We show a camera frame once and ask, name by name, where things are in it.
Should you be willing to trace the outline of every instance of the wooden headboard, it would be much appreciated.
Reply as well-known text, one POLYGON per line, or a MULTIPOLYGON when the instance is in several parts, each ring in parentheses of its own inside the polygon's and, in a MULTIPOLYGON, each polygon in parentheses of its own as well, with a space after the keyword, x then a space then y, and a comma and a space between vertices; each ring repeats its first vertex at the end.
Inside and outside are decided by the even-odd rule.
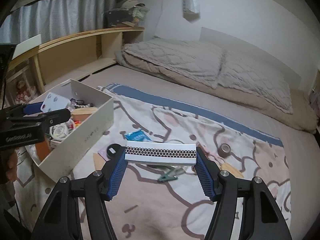
POLYGON ((284 75, 284 79, 289 84, 290 88, 298 89, 300 85, 301 77, 295 71, 293 71, 279 59, 275 58, 259 47, 252 45, 251 43, 238 39, 234 36, 204 27, 201 28, 199 40, 210 42, 221 48, 243 53, 254 58, 255 60, 268 63, 284 75))

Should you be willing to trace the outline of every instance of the silver curtain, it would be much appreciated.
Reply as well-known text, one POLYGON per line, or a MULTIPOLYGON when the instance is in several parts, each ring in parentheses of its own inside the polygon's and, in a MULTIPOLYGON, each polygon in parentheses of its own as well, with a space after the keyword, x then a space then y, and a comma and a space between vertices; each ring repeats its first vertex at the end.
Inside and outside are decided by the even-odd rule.
POLYGON ((0 43, 20 43, 41 34, 42 43, 73 33, 101 29, 103 13, 119 0, 39 0, 7 16, 0 43))

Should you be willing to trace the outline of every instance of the white cardboard box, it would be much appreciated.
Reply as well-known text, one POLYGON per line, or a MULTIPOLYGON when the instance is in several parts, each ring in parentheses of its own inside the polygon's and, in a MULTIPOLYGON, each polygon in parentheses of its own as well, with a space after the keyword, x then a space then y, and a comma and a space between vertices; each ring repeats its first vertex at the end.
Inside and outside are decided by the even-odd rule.
POLYGON ((93 103, 98 110, 89 116, 77 129, 38 165, 53 181, 68 176, 86 152, 100 139, 103 132, 113 124, 113 97, 97 89, 69 79, 45 92, 32 103, 44 101, 53 92, 66 98, 93 103))

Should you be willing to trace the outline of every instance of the blue plastic package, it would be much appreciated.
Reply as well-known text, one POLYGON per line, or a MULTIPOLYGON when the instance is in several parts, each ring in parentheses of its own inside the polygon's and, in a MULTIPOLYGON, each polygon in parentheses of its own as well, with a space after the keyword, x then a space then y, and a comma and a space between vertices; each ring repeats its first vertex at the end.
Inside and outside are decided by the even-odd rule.
POLYGON ((152 140, 143 132, 143 130, 137 130, 135 132, 127 133, 124 137, 128 141, 136 141, 136 142, 152 142, 152 140))

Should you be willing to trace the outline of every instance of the blue fabric border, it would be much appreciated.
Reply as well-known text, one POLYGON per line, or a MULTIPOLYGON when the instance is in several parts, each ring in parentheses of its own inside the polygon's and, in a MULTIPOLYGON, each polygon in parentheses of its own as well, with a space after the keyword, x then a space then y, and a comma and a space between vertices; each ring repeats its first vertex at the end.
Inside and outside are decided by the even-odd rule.
POLYGON ((239 132, 243 132, 245 134, 248 134, 252 137, 255 137, 257 139, 260 139, 262 141, 278 145, 283 147, 282 141, 279 138, 275 138, 271 135, 268 135, 266 133, 257 131, 255 129, 251 129, 247 126, 244 126, 232 119, 229 119, 223 115, 217 114, 215 112, 212 112, 210 110, 200 108, 198 106, 189 105, 187 103, 171 100, 168 98, 162 98, 155 95, 151 95, 145 92, 142 92, 140 90, 137 90, 135 88, 121 85, 121 84, 115 84, 112 83, 108 86, 106 86, 106 89, 110 90, 113 93, 116 93, 118 95, 126 96, 129 98, 134 98, 149 104, 157 105, 157 106, 168 106, 171 108, 175 108, 181 111, 190 112, 193 114, 198 114, 200 116, 206 117, 210 120, 223 123, 224 125, 237 130, 239 132))

